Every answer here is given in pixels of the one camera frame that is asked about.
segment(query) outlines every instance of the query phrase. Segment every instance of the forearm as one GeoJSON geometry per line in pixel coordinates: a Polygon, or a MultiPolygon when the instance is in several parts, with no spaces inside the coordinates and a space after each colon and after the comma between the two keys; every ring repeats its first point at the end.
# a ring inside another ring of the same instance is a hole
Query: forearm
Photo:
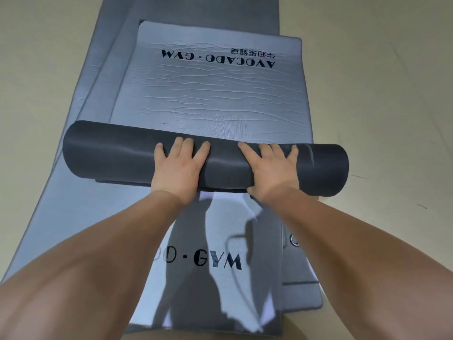
{"type": "Polygon", "coordinates": [[[45,329],[43,339],[119,337],[182,207],[153,192],[28,264],[0,287],[0,338],[30,338],[30,324],[45,329]]]}
{"type": "Polygon", "coordinates": [[[421,251],[298,190],[271,206],[358,339],[452,336],[452,273],[421,251]]]}

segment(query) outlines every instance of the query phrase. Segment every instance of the finger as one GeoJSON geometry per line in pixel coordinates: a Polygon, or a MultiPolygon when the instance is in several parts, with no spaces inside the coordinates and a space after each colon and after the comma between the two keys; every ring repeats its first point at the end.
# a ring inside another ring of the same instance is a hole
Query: finger
{"type": "Polygon", "coordinates": [[[297,155],[299,155],[299,149],[294,144],[291,147],[291,152],[288,155],[288,161],[291,162],[293,165],[296,165],[297,164],[297,155]]]}
{"type": "Polygon", "coordinates": [[[181,152],[181,147],[183,146],[183,138],[182,137],[176,137],[174,140],[173,146],[171,147],[170,154],[168,154],[168,157],[178,157],[179,153],[181,152]]]}
{"type": "Polygon", "coordinates": [[[250,194],[252,197],[254,197],[255,196],[255,187],[254,186],[247,187],[247,193],[250,194]]]}
{"type": "Polygon", "coordinates": [[[285,154],[283,153],[283,150],[280,148],[280,146],[276,143],[272,143],[270,145],[270,148],[272,149],[272,152],[274,155],[280,159],[285,159],[285,154]]]}
{"type": "Polygon", "coordinates": [[[239,142],[237,146],[241,149],[242,154],[244,154],[247,162],[253,169],[259,161],[260,156],[252,148],[250,148],[247,143],[239,142]]]}
{"type": "Polygon", "coordinates": [[[183,142],[183,145],[181,147],[181,153],[179,153],[179,155],[191,159],[192,153],[193,153],[193,139],[186,138],[183,142]]]}
{"type": "Polygon", "coordinates": [[[199,170],[201,170],[204,163],[206,162],[207,156],[209,154],[209,149],[211,149],[211,143],[204,142],[193,158],[193,161],[195,162],[199,170]]]}
{"type": "Polygon", "coordinates": [[[164,146],[162,143],[157,143],[156,148],[154,149],[154,165],[161,165],[167,157],[164,153],[164,146]]]}
{"type": "Polygon", "coordinates": [[[260,151],[261,151],[261,157],[272,157],[274,156],[274,153],[272,152],[272,149],[270,148],[269,144],[260,144],[260,151]]]}

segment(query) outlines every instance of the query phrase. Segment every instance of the logo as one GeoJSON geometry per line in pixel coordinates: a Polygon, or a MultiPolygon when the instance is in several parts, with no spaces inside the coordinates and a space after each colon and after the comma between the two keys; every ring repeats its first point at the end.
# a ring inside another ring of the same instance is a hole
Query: logo
{"type": "MultiPolygon", "coordinates": [[[[213,268],[221,268],[222,263],[223,263],[223,268],[227,268],[227,265],[230,268],[235,267],[237,270],[242,270],[242,265],[241,265],[241,256],[237,254],[235,258],[233,259],[233,255],[229,252],[226,255],[226,258],[224,258],[225,252],[222,252],[220,256],[218,256],[216,251],[209,251],[212,259],[212,267],[213,268]]],[[[158,260],[161,257],[162,251],[161,248],[157,250],[156,256],[154,257],[154,261],[158,260]]],[[[176,260],[176,257],[178,256],[178,251],[174,246],[167,246],[167,248],[164,250],[162,254],[162,259],[168,263],[171,264],[176,260]]],[[[183,255],[183,259],[187,259],[188,256],[187,254],[183,255]]],[[[208,254],[207,251],[204,249],[199,249],[195,251],[193,255],[193,262],[196,266],[204,266],[208,262],[208,254]]]]}
{"type": "MultiPolygon", "coordinates": [[[[167,51],[162,50],[162,57],[179,59],[184,61],[191,61],[195,58],[195,55],[191,52],[181,52],[181,51],[167,51]]],[[[275,61],[268,61],[265,59],[255,59],[255,58],[243,58],[243,57],[230,57],[230,56],[214,56],[212,54],[208,54],[204,57],[206,62],[212,63],[220,63],[220,64],[236,64],[238,66],[247,65],[249,67],[261,67],[261,68],[270,68],[275,64],[275,61]]]]}

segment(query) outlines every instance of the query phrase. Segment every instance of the circular logo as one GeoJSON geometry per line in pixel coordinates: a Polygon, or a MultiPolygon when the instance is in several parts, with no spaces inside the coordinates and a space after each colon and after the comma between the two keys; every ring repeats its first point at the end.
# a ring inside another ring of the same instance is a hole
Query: circular logo
{"type": "Polygon", "coordinates": [[[295,247],[300,247],[300,244],[292,234],[289,236],[289,242],[291,242],[291,244],[295,247]]]}

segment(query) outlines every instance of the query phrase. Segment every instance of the right hand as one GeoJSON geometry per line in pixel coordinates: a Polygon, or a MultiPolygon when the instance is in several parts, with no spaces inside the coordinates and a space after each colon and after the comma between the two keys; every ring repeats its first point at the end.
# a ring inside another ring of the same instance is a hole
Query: right hand
{"type": "Polygon", "coordinates": [[[297,178],[297,146],[293,145],[288,157],[278,144],[260,144],[261,157],[246,143],[239,142],[239,148],[250,164],[255,185],[247,188],[247,192],[264,204],[287,188],[299,189],[297,178]]]}

